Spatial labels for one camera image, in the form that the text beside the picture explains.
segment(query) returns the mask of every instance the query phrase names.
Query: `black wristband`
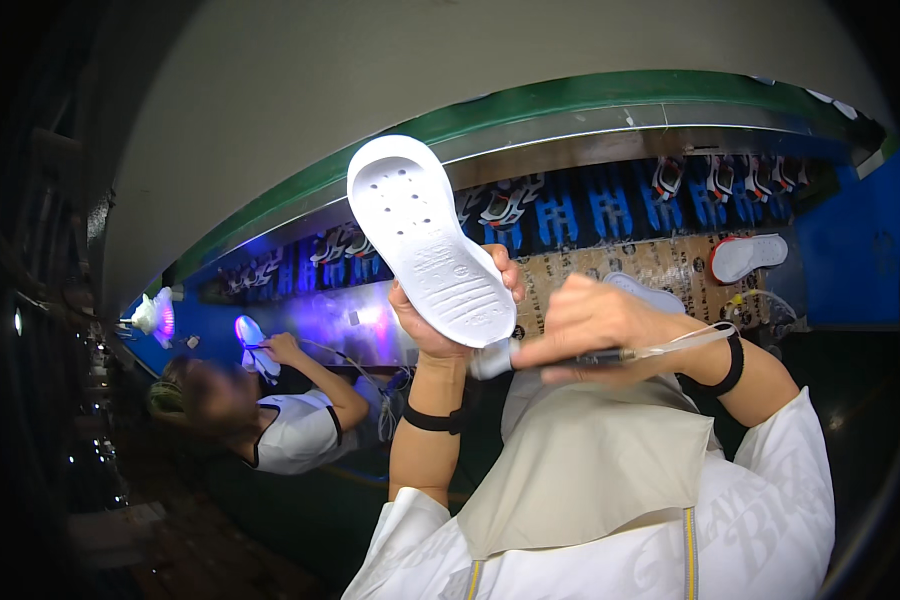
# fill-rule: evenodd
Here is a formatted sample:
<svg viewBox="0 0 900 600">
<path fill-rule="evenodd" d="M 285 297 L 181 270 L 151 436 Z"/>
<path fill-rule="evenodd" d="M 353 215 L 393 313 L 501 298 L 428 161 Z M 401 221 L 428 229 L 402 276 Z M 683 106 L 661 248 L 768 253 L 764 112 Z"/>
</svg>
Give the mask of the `black wristband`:
<svg viewBox="0 0 900 600">
<path fill-rule="evenodd" d="M 734 332 L 733 335 L 726 338 L 726 342 L 730 344 L 730 371 L 720 383 L 717 385 L 704 385 L 693 377 L 688 377 L 701 390 L 716 397 L 720 397 L 732 390 L 737 385 L 737 382 L 740 381 L 740 377 L 744 375 L 744 346 L 740 343 L 740 334 Z"/>
<path fill-rule="evenodd" d="M 423 414 L 414 410 L 410 402 L 407 402 L 407 406 L 403 410 L 403 418 L 417 429 L 446 431 L 450 435 L 455 436 L 464 430 L 464 424 L 469 415 L 467 409 L 468 402 L 463 401 L 460 403 L 460 407 L 451 412 L 449 416 L 433 416 L 432 414 Z"/>
</svg>

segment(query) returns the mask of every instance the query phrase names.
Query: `hand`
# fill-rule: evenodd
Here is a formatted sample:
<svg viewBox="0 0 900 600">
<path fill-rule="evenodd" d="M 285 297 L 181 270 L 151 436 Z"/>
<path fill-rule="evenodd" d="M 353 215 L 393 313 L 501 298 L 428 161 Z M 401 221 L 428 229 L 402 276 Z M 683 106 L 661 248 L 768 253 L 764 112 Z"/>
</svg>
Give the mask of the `hand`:
<svg viewBox="0 0 900 600">
<path fill-rule="evenodd" d="M 288 367 L 300 365 L 300 359 L 308 358 L 297 344 L 297 338 L 289 333 L 279 333 L 265 339 L 260 342 L 260 348 L 270 357 L 270 360 Z"/>
<path fill-rule="evenodd" d="M 507 248 L 500 244 L 488 244 L 483 246 L 493 258 L 493 264 L 500 270 L 506 289 L 513 294 L 513 301 L 519 303 L 526 292 L 523 287 L 523 277 L 516 262 L 507 255 Z M 430 358 L 465 358 L 472 348 L 461 343 L 451 342 L 437 332 L 429 322 L 420 316 L 417 309 L 410 304 L 406 292 L 400 287 L 400 283 L 394 279 L 393 287 L 388 296 L 390 305 L 400 320 L 400 327 L 406 331 L 413 342 L 420 348 L 421 357 Z"/>
<path fill-rule="evenodd" d="M 665 344 L 705 325 L 686 315 L 663 313 L 634 294 L 609 283 L 573 273 L 550 296 L 542 337 L 526 342 L 511 357 L 515 369 L 555 363 L 610 348 Z M 678 352 L 603 368 L 544 368 L 545 383 L 602 381 L 630 385 L 680 370 Z"/>
</svg>

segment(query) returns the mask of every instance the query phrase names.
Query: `white t-shirt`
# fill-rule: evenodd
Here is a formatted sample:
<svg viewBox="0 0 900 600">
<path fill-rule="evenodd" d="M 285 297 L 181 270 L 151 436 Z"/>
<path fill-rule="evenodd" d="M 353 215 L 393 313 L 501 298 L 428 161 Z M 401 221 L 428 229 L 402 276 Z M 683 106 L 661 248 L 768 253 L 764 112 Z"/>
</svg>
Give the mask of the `white t-shirt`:
<svg viewBox="0 0 900 600">
<path fill-rule="evenodd" d="M 257 402 L 279 411 L 253 449 L 258 471 L 298 475 L 357 449 L 357 434 L 341 431 L 330 399 L 320 390 L 268 395 Z"/>
<path fill-rule="evenodd" d="M 827 573 L 834 522 L 824 434 L 804 388 L 746 432 L 734 462 L 707 452 L 696 504 L 699 597 L 813 597 Z M 683 524 L 506 551 L 481 566 L 476 598 L 684 598 Z M 403 487 L 384 504 L 343 598 L 457 600 L 470 567 L 456 517 Z"/>
</svg>

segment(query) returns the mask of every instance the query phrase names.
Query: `apron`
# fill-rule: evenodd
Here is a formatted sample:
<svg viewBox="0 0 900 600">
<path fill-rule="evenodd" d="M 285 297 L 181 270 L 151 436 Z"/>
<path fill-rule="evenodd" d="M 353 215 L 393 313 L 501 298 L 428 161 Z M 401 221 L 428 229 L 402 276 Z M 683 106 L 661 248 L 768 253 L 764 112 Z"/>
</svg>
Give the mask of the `apron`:
<svg viewBox="0 0 900 600">
<path fill-rule="evenodd" d="M 507 405 L 513 400 L 517 414 L 504 408 L 504 450 L 456 516 L 474 559 L 468 592 L 476 594 L 483 561 L 498 553 L 683 520 L 686 595 L 695 598 L 693 506 L 713 419 L 666 378 L 623 390 L 537 383 L 528 392 L 518 377 L 540 381 L 533 372 L 514 377 L 518 397 L 509 393 Z"/>
</svg>

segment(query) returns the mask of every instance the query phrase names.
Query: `green floor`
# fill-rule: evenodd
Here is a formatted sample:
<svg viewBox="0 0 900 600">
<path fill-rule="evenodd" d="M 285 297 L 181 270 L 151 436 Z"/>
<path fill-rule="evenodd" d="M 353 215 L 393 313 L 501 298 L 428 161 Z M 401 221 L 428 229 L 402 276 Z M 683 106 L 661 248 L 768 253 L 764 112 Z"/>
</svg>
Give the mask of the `green floor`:
<svg viewBox="0 0 900 600">
<path fill-rule="evenodd" d="M 794 334 L 781 348 L 796 383 L 809 385 L 827 442 L 837 502 L 835 556 L 852 538 L 893 461 L 900 438 L 900 336 L 896 333 Z M 451 492 L 468 494 L 502 449 L 499 425 L 508 376 L 471 390 L 477 411 L 462 434 Z M 716 418 L 717 435 L 732 456 L 745 429 L 712 398 L 695 398 Z M 380 508 L 382 484 L 358 482 L 317 469 L 288 477 L 255 472 L 228 453 L 189 445 L 181 461 L 218 505 L 252 538 L 341 591 L 360 568 Z M 348 457 L 348 467 L 386 473 L 380 451 Z M 451 511 L 460 509 L 459 504 Z"/>
</svg>

